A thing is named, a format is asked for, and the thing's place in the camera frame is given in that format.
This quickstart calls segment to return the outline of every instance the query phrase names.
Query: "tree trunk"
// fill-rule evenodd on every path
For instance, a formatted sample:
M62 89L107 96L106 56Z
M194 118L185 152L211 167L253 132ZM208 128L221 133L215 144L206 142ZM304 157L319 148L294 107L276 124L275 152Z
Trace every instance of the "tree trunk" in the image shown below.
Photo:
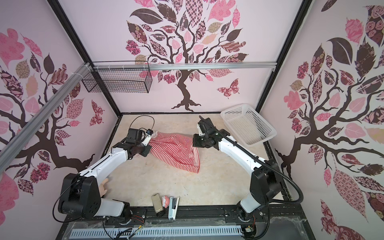
M190 71L181 70L181 77L179 79L179 82L177 83L177 87L183 93L184 99L178 105L174 106L172 109L178 108L181 106L185 106L186 110L193 112L193 110L189 109L190 105L191 106L201 106L201 104L195 103L194 101L192 101L190 99L191 95L189 94L189 92L187 90L187 86L184 83L187 80L187 78L189 77L189 74L192 73L193 71L194 70L190 70Z

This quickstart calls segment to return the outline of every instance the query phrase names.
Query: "white plastic basket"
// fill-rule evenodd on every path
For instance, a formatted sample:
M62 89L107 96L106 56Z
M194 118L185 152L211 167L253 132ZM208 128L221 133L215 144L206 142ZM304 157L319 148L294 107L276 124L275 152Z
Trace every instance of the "white plastic basket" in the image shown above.
M235 139L252 147L276 136L276 130L251 106L241 104L220 113L224 124Z

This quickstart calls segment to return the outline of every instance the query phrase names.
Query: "pink wall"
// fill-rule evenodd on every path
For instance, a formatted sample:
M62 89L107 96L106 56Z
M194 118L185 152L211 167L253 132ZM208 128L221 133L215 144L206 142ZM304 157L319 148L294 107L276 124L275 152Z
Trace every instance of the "pink wall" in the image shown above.
M16 0L0 7L3 148L82 60L46 1ZM2 239L56 237L61 223L52 218L51 207L63 178L100 158L115 122L101 93L88 93L82 83L71 91L0 175Z
M383 238L383 18L379 0L315 1L261 112L316 239Z
M225 56L236 61L275 61L301 0L119 0L112 3L99 0L92 1L92 4L89 1L60 2L93 61L141 59L159 64L189 63L192 54L192 62L199 63L215 56L212 62L220 62L219 59L223 61L222 57ZM142 11L149 11L152 17L141 14ZM168 19L164 17L167 14L171 16ZM172 29L180 25L182 18L192 23L190 31ZM226 24L228 28L221 34ZM168 32L162 28L165 26L170 26ZM145 34L142 42L136 40L132 33L139 36ZM167 35L169 40L156 39L152 36L154 34ZM202 54L204 48L207 49L197 60L196 57ZM171 51L177 54L171 57ZM163 72L163 76L170 76L165 81L159 79L155 71L152 73L153 82L149 94L112 93L112 96L122 112L222 111L242 103L256 106L270 75L270 69L231 69L223 74L201 70L200 73L193 72L198 80L190 80L191 72L182 71L180 78L177 78L176 70ZM231 89L236 79L238 85ZM224 96L218 89L231 96Z

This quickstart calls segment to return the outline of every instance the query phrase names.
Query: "butterfly decal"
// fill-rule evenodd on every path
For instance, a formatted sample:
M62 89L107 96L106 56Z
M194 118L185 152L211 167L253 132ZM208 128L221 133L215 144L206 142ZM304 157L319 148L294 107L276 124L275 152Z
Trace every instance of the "butterfly decal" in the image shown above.
M229 88L218 88L217 90L221 93L224 93L224 96L228 97L229 99L229 96L231 96L232 93L239 93L239 88L237 85L239 85L238 78L231 83Z
M91 118L91 121L89 123L90 126L97 124L100 124L103 122L103 119L100 115L103 114L103 110L101 107L98 107L97 104L92 100L92 108L93 111L95 112L95 115Z

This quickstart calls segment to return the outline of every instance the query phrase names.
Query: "vent grille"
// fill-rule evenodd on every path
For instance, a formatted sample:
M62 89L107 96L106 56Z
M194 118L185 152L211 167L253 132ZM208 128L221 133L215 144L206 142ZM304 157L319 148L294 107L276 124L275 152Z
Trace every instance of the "vent grille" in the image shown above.
M106 228L111 237L128 228ZM137 228L131 228L122 236L130 236ZM196 227L146 227L136 233L135 237L193 237L193 236L230 236L241 235L240 226L196 226ZM109 238L104 229L73 229L69 239Z

